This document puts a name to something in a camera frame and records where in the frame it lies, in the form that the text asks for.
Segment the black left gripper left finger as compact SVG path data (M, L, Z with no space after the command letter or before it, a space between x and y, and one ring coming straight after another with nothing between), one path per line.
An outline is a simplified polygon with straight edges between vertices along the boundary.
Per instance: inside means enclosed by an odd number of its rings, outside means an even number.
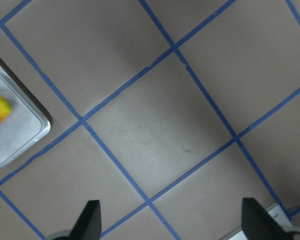
M102 232L99 200L89 200L72 228L69 240L99 240Z

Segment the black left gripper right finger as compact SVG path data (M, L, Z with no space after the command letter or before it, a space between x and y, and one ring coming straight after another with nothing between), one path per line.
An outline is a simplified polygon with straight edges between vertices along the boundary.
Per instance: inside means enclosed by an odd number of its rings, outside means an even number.
M242 199L241 228L248 240L290 239L290 235L253 197L244 197Z

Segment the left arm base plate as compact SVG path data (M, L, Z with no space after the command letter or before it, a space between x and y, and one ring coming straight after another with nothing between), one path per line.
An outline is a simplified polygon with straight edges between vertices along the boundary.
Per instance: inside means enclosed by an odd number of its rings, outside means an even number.
M265 210L267 213L275 220L281 227L288 228L292 227L292 223L289 218L286 216L283 209L277 204L273 203L270 206L266 207ZM222 240L247 240L244 232L242 231L241 226L221 238Z

